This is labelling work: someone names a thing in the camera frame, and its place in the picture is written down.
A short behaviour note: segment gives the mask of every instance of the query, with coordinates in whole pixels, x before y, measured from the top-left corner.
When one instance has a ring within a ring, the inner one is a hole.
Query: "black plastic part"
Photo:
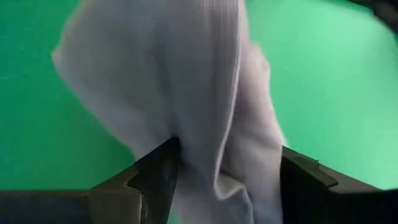
[[[180,143],[171,138],[134,165],[128,186],[143,195],[141,224],[166,224],[177,182]]]
[[[372,9],[379,18],[395,33],[398,33],[398,1],[397,0],[348,0]]]
[[[398,223],[398,190],[379,190],[284,148],[285,224]]]
[[[91,190],[0,190],[0,224],[166,224],[178,152],[169,139]]]

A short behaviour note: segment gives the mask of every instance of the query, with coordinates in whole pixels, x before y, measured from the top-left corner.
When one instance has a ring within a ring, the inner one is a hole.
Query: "towel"
[[[243,0],[84,0],[53,61],[138,159],[180,138],[182,224],[282,223],[283,138]]]

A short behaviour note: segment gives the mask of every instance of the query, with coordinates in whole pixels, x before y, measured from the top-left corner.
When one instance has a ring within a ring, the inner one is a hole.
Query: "white fabric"
[[[84,0],[53,60],[138,159],[180,138],[183,224],[282,223],[282,136],[243,0]]]

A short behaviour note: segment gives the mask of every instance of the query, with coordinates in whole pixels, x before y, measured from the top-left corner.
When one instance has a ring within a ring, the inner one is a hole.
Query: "green background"
[[[55,73],[77,0],[0,0],[0,189],[90,188],[133,162]],[[383,189],[398,187],[398,41],[339,0],[249,0],[289,145]]]

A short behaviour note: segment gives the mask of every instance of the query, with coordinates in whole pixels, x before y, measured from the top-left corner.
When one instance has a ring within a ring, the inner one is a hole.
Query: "white cloth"
[[[243,0],[84,0],[53,60],[138,159],[180,138],[183,224],[282,223],[282,136]]]

